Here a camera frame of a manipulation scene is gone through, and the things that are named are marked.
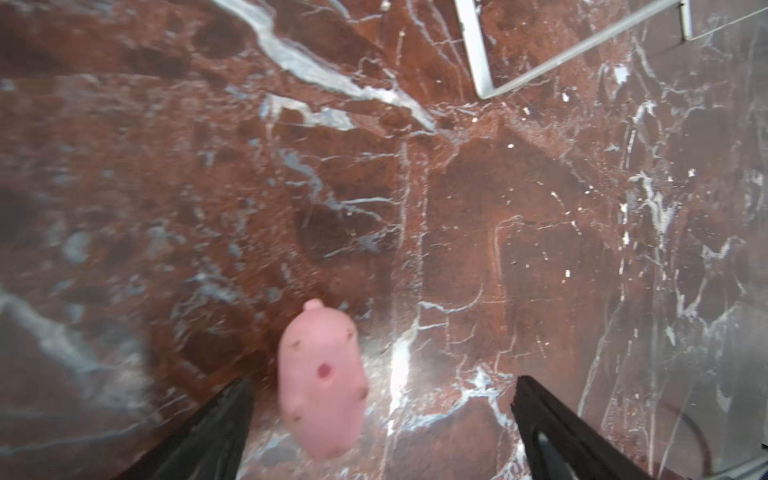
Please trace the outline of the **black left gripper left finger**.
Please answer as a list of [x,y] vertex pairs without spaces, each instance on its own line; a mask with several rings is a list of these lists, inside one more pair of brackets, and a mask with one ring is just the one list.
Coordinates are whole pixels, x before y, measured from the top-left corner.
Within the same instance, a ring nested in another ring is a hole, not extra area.
[[248,439],[254,387],[229,383],[120,479],[235,479]]

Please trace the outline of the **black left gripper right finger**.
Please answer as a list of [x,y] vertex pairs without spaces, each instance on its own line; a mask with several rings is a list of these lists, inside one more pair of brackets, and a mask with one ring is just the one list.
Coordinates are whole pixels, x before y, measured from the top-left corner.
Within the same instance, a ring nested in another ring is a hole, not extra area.
[[531,376],[516,381],[511,410],[533,479],[647,479]]

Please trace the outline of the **pink pig toy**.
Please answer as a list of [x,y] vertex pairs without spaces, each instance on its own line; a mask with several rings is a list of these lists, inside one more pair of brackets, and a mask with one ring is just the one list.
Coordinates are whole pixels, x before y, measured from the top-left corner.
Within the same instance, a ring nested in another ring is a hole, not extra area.
[[307,301],[278,348],[278,398],[283,420],[315,460],[330,460],[358,441],[369,382],[358,330],[342,311]]

